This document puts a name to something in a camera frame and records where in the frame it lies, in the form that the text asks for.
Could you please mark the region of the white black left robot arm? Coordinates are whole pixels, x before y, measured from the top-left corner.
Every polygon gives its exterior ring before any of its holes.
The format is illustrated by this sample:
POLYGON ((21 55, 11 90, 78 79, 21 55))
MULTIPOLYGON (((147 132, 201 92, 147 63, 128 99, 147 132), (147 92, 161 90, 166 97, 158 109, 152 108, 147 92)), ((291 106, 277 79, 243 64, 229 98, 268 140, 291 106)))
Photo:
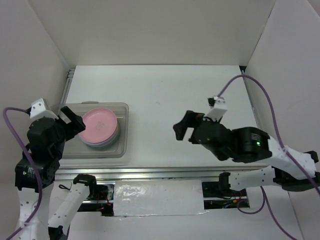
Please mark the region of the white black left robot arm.
POLYGON ((60 167, 65 143, 85 130, 81 116, 69 107, 59 115, 38 102, 25 111, 31 124, 28 144, 22 144, 22 159, 15 167, 15 187, 20 203, 19 228, 13 236, 20 240, 66 240, 71 222, 85 199, 97 197, 99 187, 95 176, 77 175, 67 197, 58 210, 49 216, 51 193, 60 167))

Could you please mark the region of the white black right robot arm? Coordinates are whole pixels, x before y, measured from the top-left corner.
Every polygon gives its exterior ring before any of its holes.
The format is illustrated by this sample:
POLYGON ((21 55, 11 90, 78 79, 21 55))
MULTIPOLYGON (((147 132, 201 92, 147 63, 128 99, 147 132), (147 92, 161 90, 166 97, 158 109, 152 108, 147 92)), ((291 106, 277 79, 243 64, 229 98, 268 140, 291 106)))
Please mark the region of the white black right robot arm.
POLYGON ((188 110, 173 126, 175 138, 183 140, 188 128, 189 142, 209 150, 219 161, 265 164, 260 170, 219 175, 218 191, 229 196, 233 191, 250 187, 279 186, 288 192, 304 192, 320 186, 319 161, 315 151, 299 152, 280 143, 256 127, 228 129, 221 124, 224 113, 204 114, 188 110))

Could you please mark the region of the purple plate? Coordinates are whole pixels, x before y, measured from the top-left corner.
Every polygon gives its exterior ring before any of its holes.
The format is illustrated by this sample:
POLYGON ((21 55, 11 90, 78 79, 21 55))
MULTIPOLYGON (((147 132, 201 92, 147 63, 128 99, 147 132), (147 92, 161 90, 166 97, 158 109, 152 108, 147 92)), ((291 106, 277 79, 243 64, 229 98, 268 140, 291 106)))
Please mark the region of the purple plate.
POLYGON ((109 146, 109 145, 113 144, 115 141, 117 141, 117 139, 119 138, 120 132, 121 132, 120 128, 117 127, 111 137, 109 137, 107 140, 104 140, 99 143, 90 143, 90 142, 84 140, 82 137, 79 137, 79 138, 83 143, 85 143, 89 147, 100 148, 100 147, 109 146))

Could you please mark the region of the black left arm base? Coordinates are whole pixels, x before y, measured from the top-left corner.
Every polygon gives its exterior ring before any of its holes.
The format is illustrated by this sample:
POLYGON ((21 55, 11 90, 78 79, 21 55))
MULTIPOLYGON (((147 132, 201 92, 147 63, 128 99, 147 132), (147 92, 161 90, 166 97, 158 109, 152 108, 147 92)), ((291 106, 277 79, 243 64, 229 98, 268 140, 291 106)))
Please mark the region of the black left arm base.
POLYGON ((114 184, 98 184, 94 195, 85 199, 77 211, 79 213, 97 212, 104 217, 113 217, 114 190, 114 184))

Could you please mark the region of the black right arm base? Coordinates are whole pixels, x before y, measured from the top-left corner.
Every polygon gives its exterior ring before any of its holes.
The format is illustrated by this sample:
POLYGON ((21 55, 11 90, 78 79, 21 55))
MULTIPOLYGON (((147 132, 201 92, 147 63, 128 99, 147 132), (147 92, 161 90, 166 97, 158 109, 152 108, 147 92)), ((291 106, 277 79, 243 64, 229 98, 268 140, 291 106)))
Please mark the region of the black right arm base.
POLYGON ((242 199, 247 196, 246 190, 235 191, 230 189, 220 188, 218 181, 206 180, 201 182, 202 194, 204 198, 219 198, 231 200, 232 198, 242 199))

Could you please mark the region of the pink plate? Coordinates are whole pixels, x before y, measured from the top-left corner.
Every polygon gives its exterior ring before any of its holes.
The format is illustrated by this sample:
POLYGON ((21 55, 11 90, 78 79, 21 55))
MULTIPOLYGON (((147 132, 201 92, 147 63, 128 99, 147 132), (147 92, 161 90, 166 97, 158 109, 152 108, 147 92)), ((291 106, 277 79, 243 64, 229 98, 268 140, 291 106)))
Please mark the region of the pink plate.
POLYGON ((95 108, 82 117, 85 130, 79 138, 90 145, 102 144, 113 138, 118 131, 116 114, 109 108, 95 108))

